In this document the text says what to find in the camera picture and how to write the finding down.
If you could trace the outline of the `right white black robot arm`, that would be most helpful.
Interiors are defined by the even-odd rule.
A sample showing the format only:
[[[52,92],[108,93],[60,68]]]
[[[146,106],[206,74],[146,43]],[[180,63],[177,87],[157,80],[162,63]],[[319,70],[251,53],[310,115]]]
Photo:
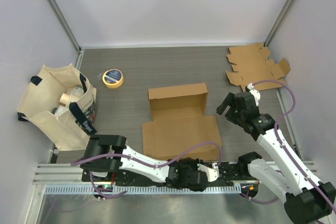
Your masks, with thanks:
[[[272,168],[258,153],[238,159],[242,179],[254,177],[265,184],[283,203],[293,223],[311,223],[332,213],[335,187],[323,183],[288,145],[282,131],[269,114],[261,114],[256,90],[229,93],[216,109],[217,114],[240,126],[269,154],[277,165]]]

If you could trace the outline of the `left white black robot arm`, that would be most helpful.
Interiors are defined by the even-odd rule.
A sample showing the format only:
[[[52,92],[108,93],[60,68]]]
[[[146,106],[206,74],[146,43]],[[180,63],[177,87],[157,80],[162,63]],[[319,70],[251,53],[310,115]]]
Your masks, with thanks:
[[[121,135],[92,135],[82,159],[75,162],[98,180],[107,181],[112,173],[126,170],[150,181],[175,189],[204,191],[208,175],[200,170],[199,159],[161,161],[136,153]]]

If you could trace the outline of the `large brown cardboard box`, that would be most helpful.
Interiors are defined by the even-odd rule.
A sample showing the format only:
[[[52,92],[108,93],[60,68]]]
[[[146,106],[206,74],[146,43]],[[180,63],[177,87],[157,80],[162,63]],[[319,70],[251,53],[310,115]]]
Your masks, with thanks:
[[[222,146],[216,117],[206,115],[205,83],[152,88],[148,101],[152,120],[143,123],[143,153],[168,160],[184,157],[215,161]]]

